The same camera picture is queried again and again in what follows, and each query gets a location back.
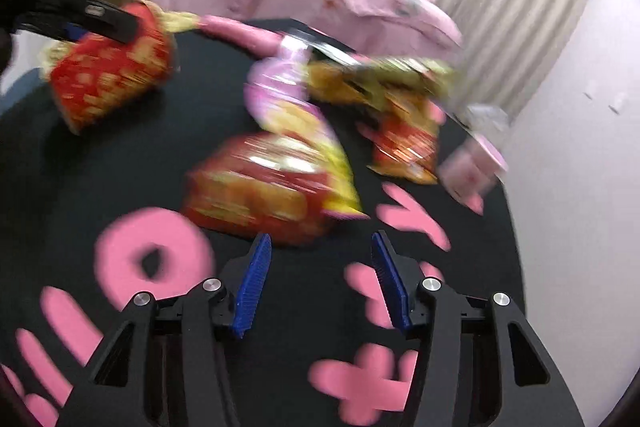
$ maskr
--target snack bag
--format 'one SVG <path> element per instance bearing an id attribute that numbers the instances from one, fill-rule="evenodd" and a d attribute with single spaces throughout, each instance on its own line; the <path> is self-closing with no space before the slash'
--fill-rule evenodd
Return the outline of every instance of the snack bag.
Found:
<path id="1" fill-rule="evenodd" d="M 182 213 L 206 229 L 303 245 L 325 229 L 329 174 L 322 154 L 296 136 L 230 140 L 190 176 Z"/>
<path id="2" fill-rule="evenodd" d="M 388 90 L 443 98 L 454 75 L 446 64 L 430 58 L 351 58 L 354 64 L 309 64 L 306 79 L 311 97 L 330 103 L 363 103 L 386 111 Z"/>
<path id="3" fill-rule="evenodd" d="M 344 150 L 320 110 L 303 101 L 300 66 L 270 58 L 257 62 L 244 86 L 249 113 L 264 130 L 295 134 L 322 153 L 329 173 L 330 193 L 324 213 L 336 219 L 368 219 L 353 187 L 353 173 Z"/>
<path id="4" fill-rule="evenodd" d="M 174 42 L 153 3 L 136 1 L 124 8 L 138 17 L 136 39 L 129 44 L 87 33 L 68 47 L 49 72 L 49 84 L 69 129 L 80 130 L 154 86 L 172 66 Z"/>
<path id="5" fill-rule="evenodd" d="M 382 116 L 374 136 L 374 172 L 434 184 L 438 159 L 438 124 L 431 117 L 430 100 L 419 94 L 389 91 L 390 111 Z"/>

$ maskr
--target black table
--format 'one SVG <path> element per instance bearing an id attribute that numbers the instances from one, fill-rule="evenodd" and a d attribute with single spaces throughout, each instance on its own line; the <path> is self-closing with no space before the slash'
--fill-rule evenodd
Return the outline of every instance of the black table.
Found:
<path id="1" fill-rule="evenodd" d="M 309 31 L 295 21 L 256 25 Z M 244 255 L 250 244 L 202 230 L 197 234 L 210 242 L 214 260 L 206 253 L 205 259 L 194 260 L 189 254 L 168 261 L 162 245 L 153 246 L 154 231 L 166 231 L 166 220 L 175 217 L 167 217 L 162 210 L 149 211 L 151 221 L 140 225 L 146 227 L 148 255 L 141 263 L 130 264 L 122 275 L 125 282 L 113 282 L 114 270 L 123 265 L 108 259 L 105 263 L 114 263 L 109 268 L 111 289 L 98 281 L 105 269 L 96 268 L 104 261 L 96 241 L 107 227 L 142 208 L 180 209 L 185 173 L 226 138 L 258 131 L 242 99 L 242 83 L 253 59 L 198 32 L 179 34 L 177 43 L 179 73 L 158 92 L 122 108 L 80 137 L 66 129 L 47 86 L 37 87 L 0 118 L 0 361 L 15 372 L 27 393 L 38 394 L 56 407 L 56 398 L 63 401 L 65 396 L 64 381 L 62 390 L 58 381 L 53 393 L 43 386 L 21 355 L 17 339 L 23 347 L 31 346 L 28 358 L 35 360 L 35 337 L 63 379 L 73 385 L 81 378 L 78 359 L 83 360 L 81 351 L 88 349 L 92 336 L 68 314 L 84 313 L 97 330 L 106 331 L 116 319 L 123 292 L 130 296 L 149 289 L 145 280 L 161 283 L 167 271 L 178 265 L 185 270 L 176 275 L 176 280 L 182 277 L 183 285 L 190 277 L 205 279 L 229 258 Z M 396 364 L 415 344 L 395 330 L 370 322 L 366 297 L 345 280 L 349 265 L 369 262 L 369 240 L 377 229 L 386 230 L 399 253 L 436 266 L 459 293 L 487 298 L 502 291 L 524 309 L 518 250 L 501 185 L 485 197 L 484 215 L 479 216 L 456 203 L 439 185 L 419 186 L 378 176 L 367 168 L 371 144 L 357 133 L 353 113 L 328 105 L 321 109 L 346 150 L 364 211 L 371 219 L 338 223 L 311 248 L 274 248 L 254 329 L 228 351 L 244 427 L 341 425 L 338 400 L 308 381 L 310 368 L 321 359 L 351 364 L 370 355 L 375 361 L 378 355 L 371 353 L 387 353 L 388 348 L 395 360 L 388 377 L 402 377 Z M 466 132 L 448 120 L 440 131 L 440 161 L 465 137 Z M 383 191 L 383 182 L 403 188 L 421 204 L 445 230 L 450 251 L 435 246 L 424 233 L 401 232 L 378 219 L 378 204 L 395 204 Z M 162 219 L 153 221 L 154 215 Z M 140 287 L 133 288 L 130 278 L 136 270 Z M 47 287 L 66 294 L 44 290 Z M 76 301 L 77 308 L 70 306 L 66 295 Z M 52 314 L 50 309 L 56 306 L 67 315 L 47 320 L 43 307 Z M 70 342 L 79 344 L 78 352 L 68 349 Z M 42 364 L 33 360 L 32 365 Z M 343 417 L 354 423 L 377 420 L 377 425 L 395 425 L 399 418 L 397 412 L 383 412 L 378 419 L 370 411 L 367 419 L 367 406 L 364 413 L 358 407 L 362 404 L 347 404 Z"/>

